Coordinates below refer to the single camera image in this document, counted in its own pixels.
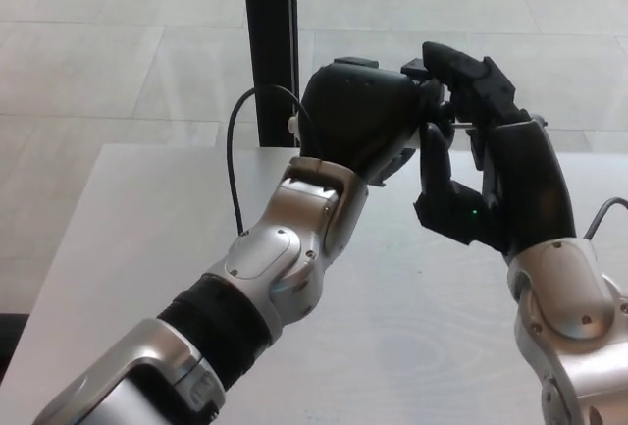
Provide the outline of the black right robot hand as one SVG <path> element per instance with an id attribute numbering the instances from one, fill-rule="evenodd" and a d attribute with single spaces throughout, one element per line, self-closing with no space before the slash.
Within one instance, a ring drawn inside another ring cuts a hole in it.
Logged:
<path id="1" fill-rule="evenodd" d="M 422 226 L 463 244 L 478 241 L 505 260 L 536 244 L 576 235 L 571 199 L 543 121 L 515 103 L 515 87 L 490 57 L 437 42 L 422 46 L 429 74 L 450 92 L 420 129 Z M 471 124 L 480 191 L 451 176 L 451 122 Z"/>

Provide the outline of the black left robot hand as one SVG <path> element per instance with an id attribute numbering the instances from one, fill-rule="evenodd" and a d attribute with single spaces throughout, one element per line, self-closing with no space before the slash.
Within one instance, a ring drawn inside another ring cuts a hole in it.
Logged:
<path id="1" fill-rule="evenodd" d="M 297 114 L 300 155 L 336 163 L 382 186 L 420 148 L 432 123 L 450 146 L 453 115 L 445 87 L 416 58 L 398 72 L 377 61 L 342 57 L 309 80 Z"/>

